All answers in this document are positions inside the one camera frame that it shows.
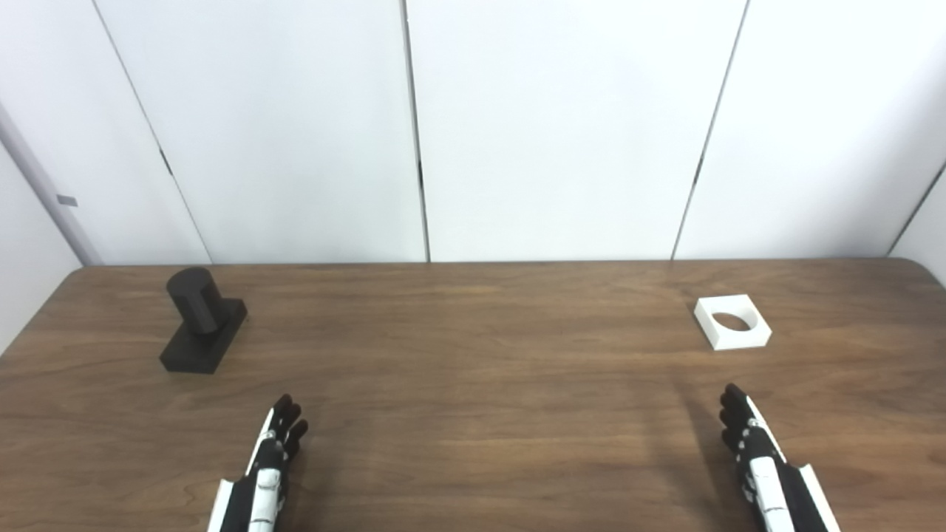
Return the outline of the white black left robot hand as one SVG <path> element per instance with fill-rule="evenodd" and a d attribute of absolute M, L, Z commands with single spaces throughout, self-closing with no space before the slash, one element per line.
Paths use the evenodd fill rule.
<path fill-rule="evenodd" d="M 276 531 L 287 499 L 288 472 L 308 423 L 284 394 L 268 411 L 243 475 L 217 486 L 208 531 Z"/>

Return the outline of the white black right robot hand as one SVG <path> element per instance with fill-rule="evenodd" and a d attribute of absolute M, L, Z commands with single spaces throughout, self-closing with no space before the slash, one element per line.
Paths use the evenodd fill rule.
<path fill-rule="evenodd" d="M 791 464 L 766 418 L 739 386 L 720 396 L 721 439 L 735 460 L 736 478 L 760 531 L 838 531 L 811 465 Z"/>

